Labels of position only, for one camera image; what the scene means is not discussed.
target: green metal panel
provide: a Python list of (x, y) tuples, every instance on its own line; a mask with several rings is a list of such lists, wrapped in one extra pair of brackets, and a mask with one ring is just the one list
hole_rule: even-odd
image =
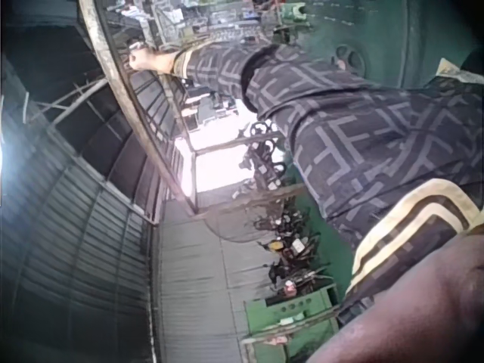
[[(290, 318), (303, 312), (305, 318), (317, 315), (328, 310), (331, 303), (329, 290), (336, 296), (336, 285), (332, 284), (309, 295), (290, 299), (272, 306), (267, 306), (266, 300), (259, 299), (246, 302), (246, 314), (251, 334), (260, 333), (268, 327), (278, 325), (281, 319)], [(308, 344), (320, 346), (329, 340), (338, 331), (338, 324), (335, 318), (311, 327), (304, 328), (295, 333), (288, 344), (288, 351), (291, 356), (297, 354)], [(255, 344), (254, 350), (258, 363), (285, 362), (286, 355), (282, 346), (270, 346), (267, 344)]]

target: striped cuff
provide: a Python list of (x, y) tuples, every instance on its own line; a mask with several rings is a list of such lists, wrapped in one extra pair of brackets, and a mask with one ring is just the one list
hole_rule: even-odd
[(187, 48), (181, 51), (180, 53), (178, 53), (178, 55), (175, 58), (175, 61), (173, 62), (172, 74), (174, 76), (187, 79), (188, 63), (190, 62), (194, 52), (199, 51), (201, 48), (212, 43), (213, 41), (210, 41), (210, 40), (203, 41), (198, 44), (194, 44), (190, 48)]

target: green cabinet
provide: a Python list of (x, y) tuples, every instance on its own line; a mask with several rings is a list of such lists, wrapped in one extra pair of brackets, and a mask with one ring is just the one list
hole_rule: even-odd
[[(282, 326), (284, 319), (314, 317), (331, 309), (337, 304), (336, 285), (321, 288), (309, 295), (296, 297), (279, 303), (271, 304), (271, 299), (259, 299), (245, 303), (247, 322), (250, 334), (260, 334), (264, 330)], [(304, 327), (290, 334), (286, 347), (272, 346), (265, 343), (254, 345), (258, 363), (285, 363), (287, 355), (294, 357), (304, 349), (317, 349), (338, 331), (335, 318), (320, 321), (310, 327)]]

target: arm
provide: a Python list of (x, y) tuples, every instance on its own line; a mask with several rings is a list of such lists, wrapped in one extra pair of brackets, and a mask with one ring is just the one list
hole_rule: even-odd
[(258, 119), (276, 122), (291, 140), (291, 149), (301, 124), (327, 113), (324, 99), (327, 104), (328, 96), (339, 95), (341, 109), (354, 101), (350, 92), (369, 86), (351, 73), (309, 60), (304, 52), (285, 45), (206, 43), (181, 54), (156, 55), (142, 67), (147, 68), (193, 79), (242, 99)]
[[(484, 318), (483, 266), (484, 235), (457, 236), (407, 272), (308, 363), (482, 361), (482, 350), (468, 344)], [(462, 353), (473, 358), (463, 359)]]

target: green machine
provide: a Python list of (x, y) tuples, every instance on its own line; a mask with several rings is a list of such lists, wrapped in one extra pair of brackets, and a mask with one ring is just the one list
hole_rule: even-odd
[(244, 341), (263, 337), (250, 346), (247, 361), (306, 361), (308, 355), (339, 330), (335, 317), (337, 301), (336, 284), (331, 284), (292, 299), (275, 296), (246, 302), (250, 336)]

